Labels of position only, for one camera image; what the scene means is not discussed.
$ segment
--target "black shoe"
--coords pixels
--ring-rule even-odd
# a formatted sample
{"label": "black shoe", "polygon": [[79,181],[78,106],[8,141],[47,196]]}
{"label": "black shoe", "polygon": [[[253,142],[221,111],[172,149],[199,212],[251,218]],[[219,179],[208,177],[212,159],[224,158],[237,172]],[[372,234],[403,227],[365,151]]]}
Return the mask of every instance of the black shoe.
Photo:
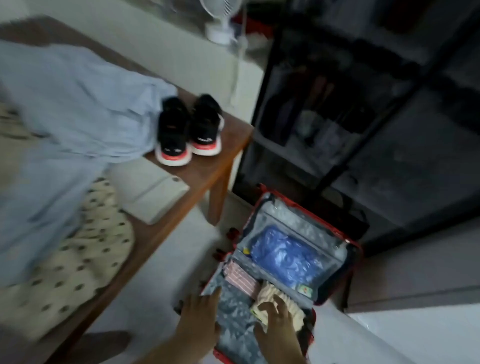
{"label": "black shoe", "polygon": [[190,119],[187,107],[178,97],[163,101],[163,110],[158,118],[158,144],[155,156],[166,166],[184,166],[192,159],[192,150],[187,143],[187,124]]}
{"label": "black shoe", "polygon": [[215,156],[220,153],[220,131],[224,124],[220,105],[210,95],[201,95],[193,106],[192,123],[189,127],[192,153],[200,156]]}

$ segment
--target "white fan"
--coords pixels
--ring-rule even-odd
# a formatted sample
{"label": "white fan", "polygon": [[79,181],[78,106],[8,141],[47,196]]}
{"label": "white fan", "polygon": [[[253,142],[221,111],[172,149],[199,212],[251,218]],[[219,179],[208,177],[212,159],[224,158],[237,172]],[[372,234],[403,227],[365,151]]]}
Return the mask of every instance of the white fan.
{"label": "white fan", "polygon": [[240,10],[242,0],[200,0],[215,20],[205,24],[205,35],[212,42],[229,45],[234,38],[230,19]]}

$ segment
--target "wooden bench leg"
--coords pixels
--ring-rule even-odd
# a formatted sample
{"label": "wooden bench leg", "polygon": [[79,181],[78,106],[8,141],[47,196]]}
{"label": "wooden bench leg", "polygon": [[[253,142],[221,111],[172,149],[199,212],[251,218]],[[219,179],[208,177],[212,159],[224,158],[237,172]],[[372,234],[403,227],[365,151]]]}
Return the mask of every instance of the wooden bench leg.
{"label": "wooden bench leg", "polygon": [[232,165],[230,164],[210,189],[207,221],[213,226],[216,226],[220,221],[231,172]]}
{"label": "wooden bench leg", "polygon": [[99,364],[123,352],[130,340],[128,331],[83,334],[65,356],[47,364]]}

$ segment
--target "pink striped cloth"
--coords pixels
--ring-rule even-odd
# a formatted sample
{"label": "pink striped cloth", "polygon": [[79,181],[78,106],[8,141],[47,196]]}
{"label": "pink striped cloth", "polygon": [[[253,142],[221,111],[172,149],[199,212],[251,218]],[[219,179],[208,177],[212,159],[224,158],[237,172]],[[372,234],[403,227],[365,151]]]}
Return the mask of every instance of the pink striped cloth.
{"label": "pink striped cloth", "polygon": [[227,263],[223,268],[223,273],[228,283],[234,285],[254,300],[257,298],[258,292],[260,291],[260,283],[245,272],[237,263],[234,261]]}

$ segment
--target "shoe sole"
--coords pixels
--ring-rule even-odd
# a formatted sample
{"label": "shoe sole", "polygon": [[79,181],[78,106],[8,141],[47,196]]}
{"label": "shoe sole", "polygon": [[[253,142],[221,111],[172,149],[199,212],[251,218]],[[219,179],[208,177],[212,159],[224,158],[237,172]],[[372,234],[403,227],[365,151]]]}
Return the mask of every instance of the shoe sole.
{"label": "shoe sole", "polygon": [[199,149],[195,148],[193,144],[192,146],[192,153],[198,155],[198,156],[216,156],[218,153],[222,151],[222,139],[220,138],[220,132],[223,130],[223,127],[225,126],[225,120],[223,119],[223,116],[220,115],[220,124],[218,125],[218,134],[216,136],[216,142],[215,142],[215,147],[212,149]]}
{"label": "shoe sole", "polygon": [[166,166],[170,167],[180,167],[188,164],[192,160],[192,146],[187,143],[186,156],[182,159],[170,160],[162,157],[162,150],[160,149],[160,144],[157,144],[155,147],[155,157],[156,159]]}

